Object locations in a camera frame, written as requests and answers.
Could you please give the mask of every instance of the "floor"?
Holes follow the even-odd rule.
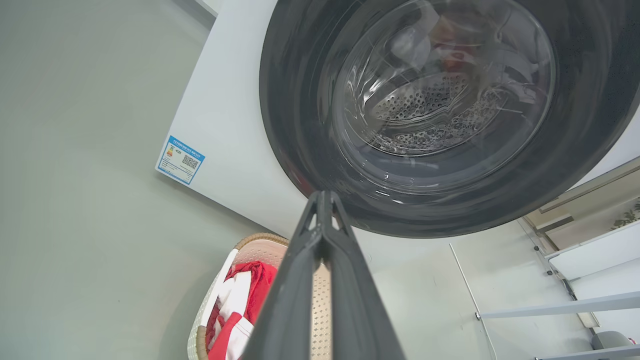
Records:
[[[518,221],[453,244],[479,309],[568,302]],[[448,246],[374,274],[407,359],[531,360],[592,350],[577,315],[486,320],[495,348]]]
[[[187,1],[0,2],[0,359],[186,359],[264,230],[153,169],[213,22]],[[568,300],[517,223],[455,247],[481,309]],[[409,359],[490,359],[448,247],[376,280]],[[501,359],[587,349],[573,316],[488,325]]]

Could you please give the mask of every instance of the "blue and white sticker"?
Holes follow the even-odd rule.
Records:
[[[189,185],[196,176],[204,155],[169,136],[164,153],[158,164],[158,170]]]

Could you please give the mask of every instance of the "white cable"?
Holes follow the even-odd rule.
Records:
[[[458,268],[460,269],[460,273],[462,274],[462,279],[465,281],[465,285],[467,285],[467,290],[469,291],[469,295],[471,295],[471,300],[473,300],[474,302],[474,306],[476,307],[476,312],[479,314],[480,313],[480,309],[478,308],[478,303],[476,302],[476,298],[474,297],[474,293],[471,291],[471,287],[469,286],[469,283],[467,281],[467,277],[465,276],[465,272],[462,271],[462,266],[460,265],[460,262],[458,261],[458,256],[456,255],[456,251],[453,249],[453,245],[449,244],[449,247],[451,248],[451,252],[453,253],[453,257],[456,259],[456,264],[458,264]],[[498,360],[498,354],[495,352],[495,347],[493,347],[493,342],[491,341],[491,337],[489,336],[489,330],[487,330],[486,325],[484,324],[484,320],[482,318],[480,318],[480,323],[482,324],[482,327],[484,329],[484,333],[486,334],[486,339],[489,341],[489,345],[491,346],[491,351],[493,352],[493,358],[494,360]]]

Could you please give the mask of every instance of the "washing machine door glass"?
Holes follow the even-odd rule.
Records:
[[[441,237],[576,183],[635,112],[635,1],[280,0],[260,65],[269,141],[355,226]]]

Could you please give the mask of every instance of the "clothes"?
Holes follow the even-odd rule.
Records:
[[[260,261],[231,267],[207,322],[209,360],[239,359],[277,272]]]

